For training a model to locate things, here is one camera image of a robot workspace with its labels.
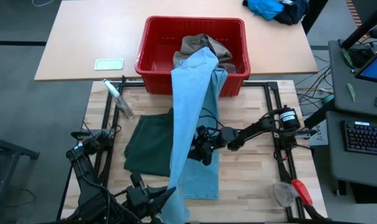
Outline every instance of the plastic laundry basket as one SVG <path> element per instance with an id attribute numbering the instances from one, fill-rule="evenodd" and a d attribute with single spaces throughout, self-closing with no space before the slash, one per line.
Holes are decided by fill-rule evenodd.
<path id="1" fill-rule="evenodd" d="M 236 18 L 152 16 L 146 21 L 136 71 L 142 75 L 146 90 L 152 94 L 172 94 L 170 71 L 173 56 L 180 50 L 186 35 L 208 34 L 222 43 L 233 55 L 230 62 L 237 73 L 229 73 L 220 96 L 236 96 L 248 78 L 248 51 L 244 21 Z"/>

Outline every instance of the gray floor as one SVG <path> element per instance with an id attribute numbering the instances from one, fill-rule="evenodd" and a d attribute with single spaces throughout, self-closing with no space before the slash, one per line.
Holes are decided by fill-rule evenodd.
<path id="1" fill-rule="evenodd" d="M 37 4 L 45 0 L 35 0 Z M 46 41 L 60 0 L 44 7 L 34 7 L 30 0 L 0 0 L 0 40 Z M 345 0 L 331 0 L 308 34 L 311 45 L 327 45 L 329 40 L 344 39 L 356 29 Z M 37 196 L 35 207 L 4 208 L 4 222 L 49 222 L 55 219 L 69 169 L 65 151 L 75 141 L 69 133 L 78 129 L 85 114 L 90 82 L 36 83 L 33 81 L 43 47 L 0 47 L 0 138 L 40 151 L 38 161 L 22 158 L 9 190 L 7 203 L 25 202 Z M 329 60 L 327 51 L 313 51 Z M 319 69 L 328 65 L 316 58 Z M 256 77 L 258 80 L 284 79 L 299 83 L 308 75 Z M 318 75 L 297 87 L 309 87 Z M 319 87 L 330 88 L 325 82 Z M 314 105 L 302 106 L 304 114 L 316 110 Z M 377 205 L 355 205 L 353 196 L 336 198 L 328 186 L 330 174 L 324 147 L 315 156 L 328 215 L 334 220 L 377 223 Z"/>

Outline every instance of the gray desk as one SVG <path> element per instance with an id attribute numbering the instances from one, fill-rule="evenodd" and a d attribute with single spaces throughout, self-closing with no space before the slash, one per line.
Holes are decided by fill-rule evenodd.
<path id="1" fill-rule="evenodd" d="M 327 111 L 377 116 L 377 107 L 374 106 L 374 100 L 377 97 L 377 83 L 355 78 L 355 74 L 343 59 L 342 49 L 338 41 L 330 41 L 328 49 L 330 52 L 334 99 L 307 118 L 305 125 L 308 128 L 313 128 L 325 119 Z M 351 99 L 346 86 L 347 83 L 350 83 L 355 90 L 355 103 Z"/>
<path id="2" fill-rule="evenodd" d="M 377 118 L 333 111 L 328 111 L 326 117 L 332 175 L 338 180 L 377 187 L 377 156 L 345 151 L 339 124 L 343 120 L 377 123 Z"/>

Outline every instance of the light wood tabletop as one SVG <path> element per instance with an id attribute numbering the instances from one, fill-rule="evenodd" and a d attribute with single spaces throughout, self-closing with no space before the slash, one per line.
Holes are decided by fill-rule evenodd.
<path id="1" fill-rule="evenodd" d="M 300 121 L 299 103 L 294 83 L 278 81 L 281 102 L 295 108 Z M 103 82 L 94 82 L 85 115 L 85 123 L 91 129 L 100 129 L 108 91 Z M 143 87 L 124 88 L 123 97 L 133 109 L 135 117 L 128 120 L 119 116 L 118 124 L 122 131 L 116 135 L 113 159 L 109 175 L 108 188 L 115 194 L 131 184 L 128 170 L 124 170 L 124 149 L 142 114 L 166 113 L 172 107 L 172 97 L 150 95 Z M 264 89 L 244 86 L 238 96 L 219 99 L 220 121 L 234 128 L 245 128 L 267 113 Z M 298 139 L 299 144 L 307 141 Z M 219 161 L 219 200 L 186 200 L 190 210 L 191 222 L 278 222 L 286 221 L 283 208 L 279 208 L 270 199 L 268 188 L 279 182 L 277 163 L 272 154 L 274 144 L 270 133 L 265 133 L 249 140 L 236 152 L 220 149 Z M 292 150 L 298 179 L 307 186 L 313 199 L 314 207 L 326 217 L 325 206 L 315 171 L 312 153 L 308 149 Z M 146 185 L 160 187 L 168 184 L 167 177 L 143 175 Z M 75 174 L 71 174 L 68 183 L 62 218 L 73 213 L 78 205 L 80 189 Z M 119 202 L 125 196 L 117 198 Z"/>
<path id="2" fill-rule="evenodd" d="M 62 1 L 35 80 L 141 78 L 134 69 L 150 16 L 234 17 L 244 20 L 251 75 L 316 73 L 302 25 L 254 16 L 242 0 Z M 95 71 L 97 59 L 123 58 L 122 70 Z"/>

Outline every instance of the green towel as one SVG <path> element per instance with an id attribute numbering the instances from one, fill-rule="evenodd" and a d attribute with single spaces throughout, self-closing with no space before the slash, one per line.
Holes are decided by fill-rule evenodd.
<path id="1" fill-rule="evenodd" d="M 169 177 L 173 135 L 173 109 L 166 114 L 140 116 L 125 148 L 124 169 Z"/>

